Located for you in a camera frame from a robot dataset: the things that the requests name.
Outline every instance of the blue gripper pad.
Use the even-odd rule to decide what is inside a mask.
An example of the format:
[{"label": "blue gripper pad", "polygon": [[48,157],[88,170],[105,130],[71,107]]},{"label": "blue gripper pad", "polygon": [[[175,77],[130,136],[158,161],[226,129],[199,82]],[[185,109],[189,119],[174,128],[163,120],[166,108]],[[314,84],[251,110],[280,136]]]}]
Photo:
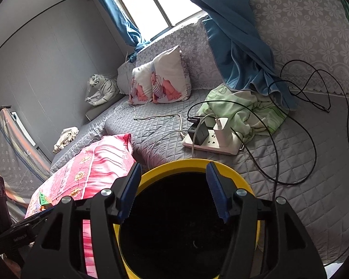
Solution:
[{"label": "blue gripper pad", "polygon": [[142,167],[139,163],[135,163],[127,175],[127,181],[116,196],[117,208],[119,209],[117,219],[120,223],[128,218],[129,213],[131,212],[137,189],[141,182],[141,176]]},{"label": "blue gripper pad", "polygon": [[224,189],[222,188],[220,177],[222,175],[219,173],[215,163],[210,162],[205,169],[205,177],[209,189],[212,194],[213,202],[215,203],[218,216],[226,223],[229,220],[229,200]]}]

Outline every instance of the white cable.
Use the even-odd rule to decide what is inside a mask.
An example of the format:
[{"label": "white cable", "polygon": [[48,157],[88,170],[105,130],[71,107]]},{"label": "white cable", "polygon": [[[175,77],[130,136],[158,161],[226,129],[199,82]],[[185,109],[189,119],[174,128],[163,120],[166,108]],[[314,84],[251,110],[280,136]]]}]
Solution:
[{"label": "white cable", "polygon": [[170,135],[170,134],[172,134],[172,133],[178,133],[178,132],[181,132],[181,131],[187,131],[187,130],[182,129],[182,130],[171,131],[171,132],[167,133],[166,135],[162,136],[159,140],[157,140],[157,141],[153,144],[153,146],[151,147],[151,150],[150,150],[149,153],[147,154],[147,162],[146,162],[146,164],[147,164],[147,167],[148,167],[149,170],[150,170],[149,159],[150,159],[150,155],[151,155],[151,153],[152,153],[152,151],[153,151],[155,145],[156,145],[158,142],[160,142],[163,138],[165,138],[166,136],[168,136],[168,135]]},{"label": "white cable", "polygon": [[147,120],[147,119],[155,119],[157,117],[178,116],[180,118],[180,129],[179,129],[179,132],[180,132],[182,138],[185,138],[185,135],[181,132],[181,131],[183,131],[182,130],[182,116],[181,116],[181,114],[173,113],[173,114],[153,115],[153,116],[149,116],[149,117],[137,118],[136,117],[136,108],[134,106],[132,106],[132,107],[133,107],[133,110],[134,110],[134,117],[133,117],[134,120]]},{"label": "white cable", "polygon": [[196,134],[198,133],[199,127],[204,123],[205,119],[209,116],[213,116],[217,122],[217,125],[221,125],[220,120],[218,119],[217,115],[214,113],[207,114],[200,120],[198,126],[196,127],[196,129],[194,131],[193,141],[192,141],[192,145],[191,145],[191,158],[194,158],[194,145],[195,145]]}]

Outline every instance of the black round surface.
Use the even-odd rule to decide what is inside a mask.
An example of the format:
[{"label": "black round surface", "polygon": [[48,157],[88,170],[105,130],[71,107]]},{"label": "black round surface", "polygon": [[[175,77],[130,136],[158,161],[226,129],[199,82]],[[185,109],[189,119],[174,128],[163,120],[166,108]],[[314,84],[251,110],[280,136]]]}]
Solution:
[{"label": "black round surface", "polygon": [[232,228],[218,217],[204,173],[176,174],[148,186],[120,228],[120,247],[142,279],[212,279]]}]

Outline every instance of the power outlet socket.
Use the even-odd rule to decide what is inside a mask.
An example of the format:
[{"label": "power outlet socket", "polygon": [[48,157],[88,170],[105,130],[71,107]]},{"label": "power outlet socket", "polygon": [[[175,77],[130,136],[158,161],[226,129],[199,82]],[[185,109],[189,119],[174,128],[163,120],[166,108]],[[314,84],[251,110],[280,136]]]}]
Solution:
[{"label": "power outlet socket", "polygon": [[[205,141],[201,145],[194,145],[194,149],[225,155],[238,154],[239,149],[242,146],[242,143],[234,133],[232,134],[233,138],[230,144],[227,147],[220,147],[215,132],[213,130],[208,130],[208,132],[209,136],[205,139]],[[192,147],[193,142],[189,135],[186,135],[185,138],[182,140],[182,145],[188,148]]]}]

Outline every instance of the window frame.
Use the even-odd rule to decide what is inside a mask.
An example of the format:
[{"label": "window frame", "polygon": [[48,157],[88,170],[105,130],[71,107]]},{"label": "window frame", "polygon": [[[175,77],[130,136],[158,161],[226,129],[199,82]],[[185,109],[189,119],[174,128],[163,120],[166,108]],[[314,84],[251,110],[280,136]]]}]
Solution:
[{"label": "window frame", "polygon": [[[188,16],[187,18],[181,20],[180,22],[176,23],[175,25],[172,25],[171,21],[169,20],[166,12],[164,11],[163,7],[160,5],[160,2],[158,0],[153,0],[156,7],[159,9],[161,15],[163,16],[164,20],[166,21],[168,27],[165,28],[164,30],[162,30],[160,33],[158,33],[157,35],[155,35],[154,37],[152,37],[150,39],[150,41],[154,41],[156,38],[160,37],[162,34],[166,33],[167,31],[170,31],[172,28],[182,24],[183,22],[195,17],[195,16],[198,16],[200,15],[201,13],[205,13],[203,10],[200,10],[190,16]],[[129,13],[129,10],[127,9],[127,7],[125,6],[123,0],[118,0],[121,8],[124,10],[125,12],[125,15],[128,16],[128,18],[137,26],[136,22],[134,21],[133,17],[131,16],[131,14]]]}]

